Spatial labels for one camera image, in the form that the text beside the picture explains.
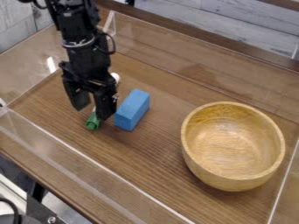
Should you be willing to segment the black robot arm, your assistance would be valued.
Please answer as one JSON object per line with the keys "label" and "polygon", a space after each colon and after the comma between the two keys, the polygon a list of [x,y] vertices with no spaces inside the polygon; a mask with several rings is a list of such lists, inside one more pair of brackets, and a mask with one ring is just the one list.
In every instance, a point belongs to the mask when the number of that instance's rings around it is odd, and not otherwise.
{"label": "black robot arm", "polygon": [[47,10],[61,32],[70,60],[59,66],[73,107],[83,110],[94,95],[98,119],[107,120],[118,110],[118,81],[109,71],[117,42],[98,28],[101,16],[95,0],[44,0],[44,6],[38,0],[18,1]]}

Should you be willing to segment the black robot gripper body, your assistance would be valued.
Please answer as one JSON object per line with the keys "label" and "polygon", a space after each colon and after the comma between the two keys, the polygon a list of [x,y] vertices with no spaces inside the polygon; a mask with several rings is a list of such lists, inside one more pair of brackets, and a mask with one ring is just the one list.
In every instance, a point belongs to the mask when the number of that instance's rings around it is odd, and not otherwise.
{"label": "black robot gripper body", "polygon": [[69,96],[115,95],[118,82],[109,69],[115,49],[107,40],[62,42],[69,61],[61,63],[63,86]]}

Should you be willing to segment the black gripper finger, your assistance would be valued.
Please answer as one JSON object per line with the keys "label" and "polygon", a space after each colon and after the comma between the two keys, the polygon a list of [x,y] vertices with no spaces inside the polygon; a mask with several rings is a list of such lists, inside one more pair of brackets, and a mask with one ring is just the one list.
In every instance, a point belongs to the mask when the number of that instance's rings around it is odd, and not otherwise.
{"label": "black gripper finger", "polygon": [[102,86],[94,92],[97,116],[101,120],[107,120],[118,110],[118,89],[115,87]]}
{"label": "black gripper finger", "polygon": [[71,80],[63,80],[63,86],[73,107],[78,111],[83,110],[90,105],[90,92],[83,89],[78,82]]}

